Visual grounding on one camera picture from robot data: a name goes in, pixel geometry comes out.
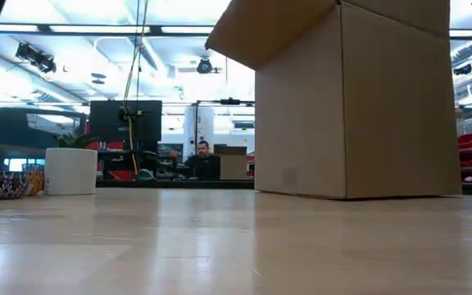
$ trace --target box flap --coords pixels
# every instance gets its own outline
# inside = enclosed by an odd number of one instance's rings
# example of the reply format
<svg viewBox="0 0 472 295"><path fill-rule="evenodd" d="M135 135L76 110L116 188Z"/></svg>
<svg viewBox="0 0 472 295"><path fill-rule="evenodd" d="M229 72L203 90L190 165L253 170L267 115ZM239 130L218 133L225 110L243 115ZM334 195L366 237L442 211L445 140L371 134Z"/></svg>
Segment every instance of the box flap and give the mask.
<svg viewBox="0 0 472 295"><path fill-rule="evenodd" d="M449 35L449 0L345 0L344 2L433 34Z"/></svg>
<svg viewBox="0 0 472 295"><path fill-rule="evenodd" d="M206 47L256 70L335 5L336 0L233 0Z"/></svg>

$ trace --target green leaves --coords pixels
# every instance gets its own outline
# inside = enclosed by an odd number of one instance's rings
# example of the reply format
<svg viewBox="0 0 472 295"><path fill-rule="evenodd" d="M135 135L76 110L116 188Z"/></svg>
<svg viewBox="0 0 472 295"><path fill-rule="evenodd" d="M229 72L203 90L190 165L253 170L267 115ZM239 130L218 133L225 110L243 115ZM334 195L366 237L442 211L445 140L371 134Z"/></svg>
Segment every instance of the green leaves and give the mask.
<svg viewBox="0 0 472 295"><path fill-rule="evenodd" d="M86 148L90 143L98 140L91 134L74 136L72 134L63 134L57 137L57 146L59 148Z"/></svg>

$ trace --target cardboard box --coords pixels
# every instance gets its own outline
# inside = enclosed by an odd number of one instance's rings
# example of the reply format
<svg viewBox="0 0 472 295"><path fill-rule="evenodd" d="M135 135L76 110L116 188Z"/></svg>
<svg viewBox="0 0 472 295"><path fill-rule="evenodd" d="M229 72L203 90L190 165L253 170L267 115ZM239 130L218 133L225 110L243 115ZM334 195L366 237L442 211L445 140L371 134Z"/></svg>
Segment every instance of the cardboard box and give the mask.
<svg viewBox="0 0 472 295"><path fill-rule="evenodd" d="M256 189L461 192L448 0L233 0L207 47L256 70Z"/></svg>
<svg viewBox="0 0 472 295"><path fill-rule="evenodd" d="M215 147L214 153L220 157L221 180L247 179L246 147Z"/></svg>

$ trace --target man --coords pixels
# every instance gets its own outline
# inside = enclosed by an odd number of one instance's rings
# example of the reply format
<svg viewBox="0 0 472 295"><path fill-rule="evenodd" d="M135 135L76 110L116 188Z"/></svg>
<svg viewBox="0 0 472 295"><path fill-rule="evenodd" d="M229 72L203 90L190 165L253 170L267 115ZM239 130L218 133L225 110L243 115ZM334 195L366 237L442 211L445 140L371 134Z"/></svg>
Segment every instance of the man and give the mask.
<svg viewBox="0 0 472 295"><path fill-rule="evenodd" d="M209 143L205 140L197 145L197 155L187 159L185 165L189 168L189 177L201 180L220 178L220 158L209 153Z"/></svg>
<svg viewBox="0 0 472 295"><path fill-rule="evenodd" d="M200 157L207 157L209 155L209 143L202 140L197 146L197 155Z"/></svg>

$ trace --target potted plant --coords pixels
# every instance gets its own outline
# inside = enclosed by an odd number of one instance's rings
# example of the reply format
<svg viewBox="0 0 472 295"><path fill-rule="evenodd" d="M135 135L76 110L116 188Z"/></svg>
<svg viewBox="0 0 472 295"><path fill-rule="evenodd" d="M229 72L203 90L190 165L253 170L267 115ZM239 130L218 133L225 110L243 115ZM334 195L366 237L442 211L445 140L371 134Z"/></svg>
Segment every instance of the potted plant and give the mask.
<svg viewBox="0 0 472 295"><path fill-rule="evenodd" d="M63 134L56 148L48 148L45 163L45 194L87 195L96 193L98 152L86 147L96 139L90 135Z"/></svg>

